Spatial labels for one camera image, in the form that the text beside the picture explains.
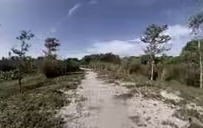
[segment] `white cloud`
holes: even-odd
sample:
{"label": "white cloud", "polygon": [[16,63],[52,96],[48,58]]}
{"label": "white cloud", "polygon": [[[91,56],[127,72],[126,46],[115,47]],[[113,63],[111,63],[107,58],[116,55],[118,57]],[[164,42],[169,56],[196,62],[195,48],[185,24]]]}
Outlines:
{"label": "white cloud", "polygon": [[171,36],[169,44],[171,50],[167,52],[169,55],[177,56],[181,53],[182,48],[192,39],[191,30],[183,25],[172,25],[166,31],[166,34]]}
{"label": "white cloud", "polygon": [[81,7],[81,4],[76,4],[74,5],[69,11],[68,11],[68,16],[71,16],[79,7]]}
{"label": "white cloud", "polygon": [[[169,41],[171,50],[168,51],[167,54],[173,56],[179,55],[182,48],[192,38],[190,32],[191,31],[183,25],[177,24],[169,26],[169,29],[165,33],[170,35],[172,40]],[[84,55],[109,52],[120,56],[137,56],[143,54],[144,49],[145,44],[142,43],[139,38],[129,41],[111,40],[95,42],[92,46],[88,47],[85,52],[67,55],[67,57],[82,58]]]}

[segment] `sky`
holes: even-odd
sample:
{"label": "sky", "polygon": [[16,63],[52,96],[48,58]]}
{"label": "sky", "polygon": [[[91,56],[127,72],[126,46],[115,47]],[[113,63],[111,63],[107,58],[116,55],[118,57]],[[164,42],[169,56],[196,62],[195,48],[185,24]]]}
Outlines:
{"label": "sky", "polygon": [[21,30],[31,30],[29,55],[43,55],[44,40],[60,40],[60,58],[112,52],[143,54],[139,41],[150,24],[167,24],[172,37],[169,55],[179,55],[191,39],[188,18],[203,11],[203,0],[0,0],[0,57],[20,42]]}

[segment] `small tree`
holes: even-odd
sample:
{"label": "small tree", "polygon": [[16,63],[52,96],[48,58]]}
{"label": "small tree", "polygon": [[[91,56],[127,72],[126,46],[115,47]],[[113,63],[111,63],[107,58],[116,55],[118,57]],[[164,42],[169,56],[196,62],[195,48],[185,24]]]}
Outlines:
{"label": "small tree", "polygon": [[59,40],[56,38],[47,38],[44,45],[47,50],[43,51],[45,53],[45,59],[42,66],[43,74],[47,78],[54,78],[62,75],[65,69],[62,67],[62,63],[56,59],[56,51],[60,46]]}
{"label": "small tree", "polygon": [[141,41],[148,45],[144,52],[150,56],[151,80],[153,80],[154,76],[154,65],[156,55],[159,55],[169,50],[165,47],[165,44],[171,39],[171,37],[163,33],[167,29],[167,25],[158,26],[152,24],[145,30],[144,36],[141,38]]}
{"label": "small tree", "polygon": [[47,51],[44,51],[46,56],[56,58],[57,55],[55,52],[57,51],[57,47],[60,46],[59,40],[56,38],[47,38],[44,45],[47,48]]}
{"label": "small tree", "polygon": [[26,53],[29,50],[30,45],[27,43],[27,41],[31,40],[34,37],[34,34],[31,33],[31,31],[22,31],[20,36],[16,37],[17,40],[20,41],[20,48],[12,48],[11,51],[13,54],[19,57],[20,64],[18,67],[18,81],[19,81],[19,88],[20,91],[22,86],[22,78],[24,75],[24,64],[28,60],[26,57]]}
{"label": "small tree", "polygon": [[201,38],[203,35],[203,13],[199,13],[195,16],[192,16],[189,20],[189,28],[192,29],[192,33],[195,36],[195,39],[198,40],[198,55],[199,55],[199,81],[200,88],[203,88],[203,63],[202,63],[202,51],[201,51]]}

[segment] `green bush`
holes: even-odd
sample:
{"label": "green bush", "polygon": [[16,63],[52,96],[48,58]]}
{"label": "green bush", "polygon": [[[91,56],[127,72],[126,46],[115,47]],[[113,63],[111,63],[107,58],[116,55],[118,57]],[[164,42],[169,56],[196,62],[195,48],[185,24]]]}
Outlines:
{"label": "green bush", "polygon": [[3,72],[0,71],[0,81],[15,80],[17,79],[16,71]]}
{"label": "green bush", "polygon": [[65,73],[64,65],[61,61],[45,59],[42,65],[42,73],[47,78],[54,78]]}
{"label": "green bush", "polygon": [[77,59],[74,58],[66,59],[63,62],[63,64],[65,66],[65,72],[74,72],[79,70],[80,63]]}
{"label": "green bush", "polygon": [[45,59],[42,65],[42,73],[47,78],[54,78],[79,70],[79,62],[75,59],[67,59],[64,61],[55,59]]}
{"label": "green bush", "polygon": [[177,80],[189,86],[199,86],[199,72],[197,65],[176,64],[164,69],[163,79],[166,81]]}

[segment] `sandy path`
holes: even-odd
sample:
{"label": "sandy path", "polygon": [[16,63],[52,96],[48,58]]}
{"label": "sandy path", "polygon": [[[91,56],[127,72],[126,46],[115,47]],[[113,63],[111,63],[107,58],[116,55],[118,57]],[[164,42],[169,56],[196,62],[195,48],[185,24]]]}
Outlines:
{"label": "sandy path", "polygon": [[163,121],[174,122],[178,128],[186,125],[186,122],[172,117],[174,110],[161,102],[136,97],[119,98],[127,91],[124,87],[107,84],[97,79],[93,71],[87,71],[86,79],[74,92],[71,104],[61,111],[65,119],[63,127],[171,128],[163,125]]}

